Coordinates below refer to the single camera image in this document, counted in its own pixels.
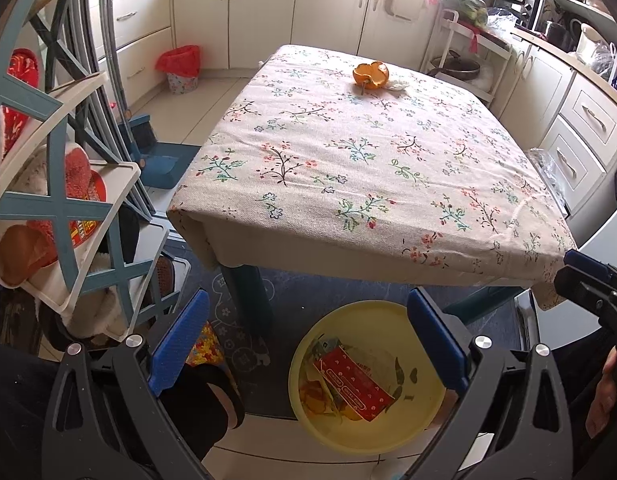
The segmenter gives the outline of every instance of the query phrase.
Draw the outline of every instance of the table leg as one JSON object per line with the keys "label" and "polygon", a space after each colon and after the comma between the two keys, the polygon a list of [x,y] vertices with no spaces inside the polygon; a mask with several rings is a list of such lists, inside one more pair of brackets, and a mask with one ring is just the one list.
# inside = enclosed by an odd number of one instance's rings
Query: table leg
{"label": "table leg", "polygon": [[252,335],[268,335],[272,326],[272,310],[259,268],[250,265],[220,265],[220,268],[246,328]]}
{"label": "table leg", "polygon": [[459,317],[467,325],[497,310],[524,290],[520,286],[485,286],[442,310],[445,314]]}

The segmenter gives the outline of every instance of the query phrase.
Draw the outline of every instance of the countertop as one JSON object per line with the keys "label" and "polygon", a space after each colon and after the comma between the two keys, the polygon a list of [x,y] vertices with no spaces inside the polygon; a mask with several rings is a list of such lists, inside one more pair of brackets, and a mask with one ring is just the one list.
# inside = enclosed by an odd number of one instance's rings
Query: countertop
{"label": "countertop", "polygon": [[597,88],[599,88],[602,92],[604,92],[604,94],[606,94],[610,99],[612,99],[617,105],[617,90],[615,90],[607,81],[595,74],[590,68],[577,61],[573,56],[569,56],[563,50],[560,50],[556,46],[548,43],[547,41],[541,40],[533,34],[528,34],[523,30],[515,29],[513,34],[519,38],[522,38],[522,40],[524,41],[528,41],[528,43],[531,43],[540,47],[543,50],[546,50],[549,54],[552,54],[557,59],[574,68],[578,73],[580,73],[591,83],[593,83]]}

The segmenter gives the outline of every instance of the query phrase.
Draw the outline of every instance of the trash bin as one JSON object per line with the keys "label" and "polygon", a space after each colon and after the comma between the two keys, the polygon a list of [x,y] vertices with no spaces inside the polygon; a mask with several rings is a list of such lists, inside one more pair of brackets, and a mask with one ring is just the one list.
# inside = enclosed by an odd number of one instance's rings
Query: trash bin
{"label": "trash bin", "polygon": [[186,45],[163,53],[157,60],[156,69],[166,72],[171,93],[186,94],[197,88],[200,65],[199,46]]}

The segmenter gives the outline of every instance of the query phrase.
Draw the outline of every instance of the frying pan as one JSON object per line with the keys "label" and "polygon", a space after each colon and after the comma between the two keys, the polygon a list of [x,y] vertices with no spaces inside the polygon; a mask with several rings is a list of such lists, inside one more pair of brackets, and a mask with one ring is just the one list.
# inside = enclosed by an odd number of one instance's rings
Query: frying pan
{"label": "frying pan", "polygon": [[441,56],[436,57],[431,61],[435,67],[428,75],[435,77],[439,72],[444,72],[460,81],[470,81],[479,76],[481,67],[477,61],[472,59],[464,59],[454,50],[449,50],[450,57],[446,58],[443,68],[439,68]]}

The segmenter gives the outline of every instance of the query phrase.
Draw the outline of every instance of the drawer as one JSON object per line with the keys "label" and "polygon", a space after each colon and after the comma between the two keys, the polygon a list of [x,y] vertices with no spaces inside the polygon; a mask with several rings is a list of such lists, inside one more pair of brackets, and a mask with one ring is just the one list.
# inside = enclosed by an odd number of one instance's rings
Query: drawer
{"label": "drawer", "polygon": [[617,157],[617,105],[584,76],[577,75],[560,114],[607,168]]}
{"label": "drawer", "polygon": [[[97,58],[104,56],[99,0],[89,0],[93,40]],[[115,46],[133,41],[171,26],[170,0],[112,0]]]}
{"label": "drawer", "polygon": [[[129,108],[146,92],[166,79],[164,73],[155,70],[155,63],[160,54],[172,47],[173,41],[169,27],[117,51],[120,76]],[[105,59],[100,61],[100,70],[106,70]],[[115,101],[111,87],[105,85],[105,88],[109,101]]]}
{"label": "drawer", "polygon": [[540,148],[551,154],[564,199],[574,214],[595,191],[606,171],[575,131],[557,116]]}

